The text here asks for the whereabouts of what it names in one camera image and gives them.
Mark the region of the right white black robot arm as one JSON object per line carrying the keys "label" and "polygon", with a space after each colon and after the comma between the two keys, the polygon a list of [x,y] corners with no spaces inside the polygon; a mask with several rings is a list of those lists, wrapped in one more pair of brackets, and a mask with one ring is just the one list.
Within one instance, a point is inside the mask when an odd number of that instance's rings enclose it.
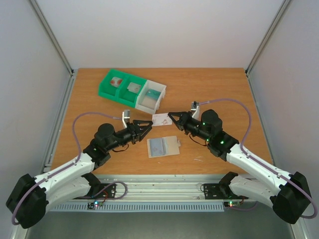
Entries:
{"label": "right white black robot arm", "polygon": [[269,164],[246,149],[222,128],[222,120],[214,110],[205,111],[200,120],[191,112],[169,112],[175,126],[185,134],[197,136],[215,157],[234,164],[256,178],[249,181],[236,174],[220,184],[224,197],[248,197],[273,209],[289,224],[295,224],[311,203],[312,197],[306,177],[300,172],[291,174]]}

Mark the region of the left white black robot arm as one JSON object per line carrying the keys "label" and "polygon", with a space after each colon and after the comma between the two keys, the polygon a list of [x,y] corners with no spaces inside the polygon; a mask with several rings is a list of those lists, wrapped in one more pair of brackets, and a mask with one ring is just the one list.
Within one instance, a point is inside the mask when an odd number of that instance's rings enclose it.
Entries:
{"label": "left white black robot arm", "polygon": [[141,141],[152,125],[149,120],[134,120],[115,131],[112,124],[104,123],[74,159],[34,177],[21,176],[5,203],[12,212],[11,223],[28,229],[61,203],[84,196],[96,198],[100,194],[100,181],[92,172],[110,159],[110,151]]}

